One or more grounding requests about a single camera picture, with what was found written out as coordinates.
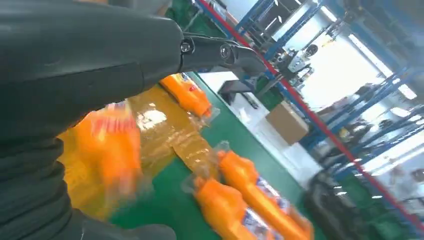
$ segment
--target orange detergent bottle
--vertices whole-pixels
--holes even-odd
[[[206,222],[224,240],[282,240],[243,201],[236,189],[214,178],[194,179],[194,197]]]
[[[219,169],[226,183],[241,192],[243,199],[285,240],[313,239],[313,228],[255,169],[249,159],[233,151],[219,150]]]
[[[212,104],[206,94],[185,73],[172,74],[160,81],[179,105],[198,117],[210,117]]]
[[[90,112],[74,132],[77,151],[99,167],[107,189],[124,196],[136,191],[142,175],[140,130],[125,101]]]

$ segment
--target blurry bottle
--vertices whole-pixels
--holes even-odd
[[[194,197],[206,222],[224,240],[282,240],[243,201],[236,189],[214,178],[196,177]]]
[[[96,164],[107,189],[127,196],[142,175],[140,130],[126,102],[90,112],[74,128],[77,151]]]
[[[176,98],[183,109],[200,118],[212,115],[212,104],[206,94],[185,73],[169,75],[160,84]]]
[[[313,239],[309,221],[258,174],[252,161],[238,156],[226,144],[217,152],[226,183],[240,191],[246,203],[285,240]]]

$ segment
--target machine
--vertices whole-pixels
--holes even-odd
[[[2,239],[139,239],[141,232],[72,210],[56,136],[170,74],[215,65],[253,75],[265,70],[249,48],[182,33],[170,19],[122,7],[3,0],[0,9]]]

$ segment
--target green floor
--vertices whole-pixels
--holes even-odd
[[[201,132],[203,137],[211,146],[228,140],[236,153],[252,160],[260,174],[308,217],[302,205],[303,189],[298,183],[255,139],[219,96],[213,93],[197,75],[191,74],[191,77],[206,92],[211,103],[220,109],[219,116],[215,118],[211,126],[204,128]],[[175,158],[154,178],[154,193],[151,196],[117,210],[110,221],[124,228],[134,228],[144,224],[165,224],[175,230],[179,240],[220,239],[203,220],[194,198],[181,191],[181,182],[189,174],[191,172],[183,162]],[[315,227],[315,239],[326,239],[317,227]]]

